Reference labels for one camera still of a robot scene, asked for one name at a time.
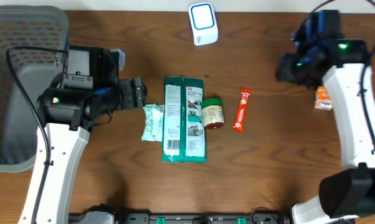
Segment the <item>green connector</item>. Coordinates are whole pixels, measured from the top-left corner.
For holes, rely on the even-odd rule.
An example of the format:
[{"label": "green connector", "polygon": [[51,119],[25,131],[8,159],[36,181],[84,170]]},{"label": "green connector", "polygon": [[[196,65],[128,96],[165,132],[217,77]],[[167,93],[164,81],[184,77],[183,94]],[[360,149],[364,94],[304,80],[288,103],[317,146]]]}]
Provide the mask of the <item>green connector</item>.
[{"label": "green connector", "polygon": [[237,224],[245,224],[245,218],[238,218]]},{"label": "green connector", "polygon": [[158,218],[157,218],[157,224],[165,224],[165,218],[163,218],[163,217],[158,217]]}]

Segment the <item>3m packaging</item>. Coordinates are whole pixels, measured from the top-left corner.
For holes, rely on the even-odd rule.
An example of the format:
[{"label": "3m packaging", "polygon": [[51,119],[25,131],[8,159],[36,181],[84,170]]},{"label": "3m packaging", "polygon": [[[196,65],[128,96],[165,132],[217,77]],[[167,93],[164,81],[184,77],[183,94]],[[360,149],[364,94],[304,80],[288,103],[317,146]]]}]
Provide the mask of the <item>3m packaging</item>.
[{"label": "3m packaging", "polygon": [[163,161],[206,162],[206,134],[201,116],[204,81],[165,77]]}]

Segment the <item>white device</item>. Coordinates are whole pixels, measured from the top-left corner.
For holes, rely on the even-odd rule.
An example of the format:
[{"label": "white device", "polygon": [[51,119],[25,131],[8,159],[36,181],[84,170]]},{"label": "white device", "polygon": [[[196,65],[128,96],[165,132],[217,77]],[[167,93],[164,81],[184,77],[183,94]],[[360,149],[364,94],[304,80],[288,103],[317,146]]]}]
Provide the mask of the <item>white device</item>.
[{"label": "white device", "polygon": [[[81,127],[70,131],[67,124],[49,123],[45,131],[53,148],[50,159],[53,165],[49,167],[44,190],[39,204],[36,222],[68,223],[71,194],[73,192],[75,174],[85,146],[88,143],[89,132]],[[44,171],[46,150],[41,131],[37,130],[37,154],[34,171],[32,172],[30,188],[24,205],[19,224],[30,224],[37,192]]]},{"label": "white device", "polygon": [[189,17],[196,46],[211,44],[218,40],[218,25],[212,4],[202,2],[191,5]]},{"label": "white device", "polygon": [[[358,80],[363,66],[362,63],[347,63],[342,68],[332,66],[322,78],[333,102],[343,170],[357,168],[360,162],[365,162],[369,168],[375,168],[375,154],[371,152],[373,144],[366,128],[361,98],[357,96],[360,89]],[[375,102],[371,75],[372,70],[368,67],[364,76],[364,86],[367,89],[364,98],[375,135]],[[340,219],[356,217],[350,215]],[[338,221],[325,214],[318,195],[304,203],[294,205],[292,218],[294,224],[324,224]]]}]

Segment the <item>green indicator light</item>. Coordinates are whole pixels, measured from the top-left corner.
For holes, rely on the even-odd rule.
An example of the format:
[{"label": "green indicator light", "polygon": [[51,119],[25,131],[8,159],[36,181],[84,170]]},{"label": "green indicator light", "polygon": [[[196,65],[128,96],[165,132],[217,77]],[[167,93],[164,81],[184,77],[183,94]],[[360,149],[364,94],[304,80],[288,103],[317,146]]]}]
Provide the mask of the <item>green indicator light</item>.
[{"label": "green indicator light", "polygon": [[338,44],[338,47],[340,49],[346,49],[348,47],[348,44]]}]

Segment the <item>white plastic bag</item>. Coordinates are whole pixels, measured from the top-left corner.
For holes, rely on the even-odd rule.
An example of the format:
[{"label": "white plastic bag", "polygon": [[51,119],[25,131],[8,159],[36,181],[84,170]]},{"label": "white plastic bag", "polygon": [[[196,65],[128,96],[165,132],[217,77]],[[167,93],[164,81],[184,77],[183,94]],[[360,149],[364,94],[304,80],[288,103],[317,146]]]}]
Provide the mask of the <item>white plastic bag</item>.
[{"label": "white plastic bag", "polygon": [[142,141],[163,141],[164,105],[146,105],[145,130]]}]

